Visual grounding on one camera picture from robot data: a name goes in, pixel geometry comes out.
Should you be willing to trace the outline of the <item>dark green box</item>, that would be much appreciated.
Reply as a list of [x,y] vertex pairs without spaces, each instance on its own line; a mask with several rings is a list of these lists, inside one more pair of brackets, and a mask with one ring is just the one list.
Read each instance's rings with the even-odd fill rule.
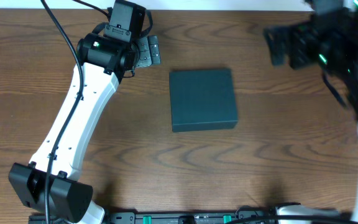
[[174,133],[232,129],[238,123],[228,68],[170,72],[169,90]]

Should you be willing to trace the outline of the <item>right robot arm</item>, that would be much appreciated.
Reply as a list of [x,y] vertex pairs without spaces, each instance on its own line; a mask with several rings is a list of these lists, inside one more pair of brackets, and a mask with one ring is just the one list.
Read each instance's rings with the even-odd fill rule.
[[[308,4],[314,10],[308,21],[264,29],[272,64],[298,70],[317,63],[338,103],[354,110],[358,132],[358,1],[353,9],[343,1]],[[351,219],[358,222],[358,189]]]

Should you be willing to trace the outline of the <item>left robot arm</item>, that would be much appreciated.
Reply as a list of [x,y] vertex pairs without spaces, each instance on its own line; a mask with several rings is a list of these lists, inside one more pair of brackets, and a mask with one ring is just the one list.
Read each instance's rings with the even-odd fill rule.
[[30,223],[107,223],[107,211],[82,184],[86,149],[109,99],[137,68],[161,62],[158,38],[144,23],[146,8],[116,1],[98,24],[70,50],[75,59],[67,96],[45,138],[26,165],[13,164],[9,181],[24,206],[33,208]]

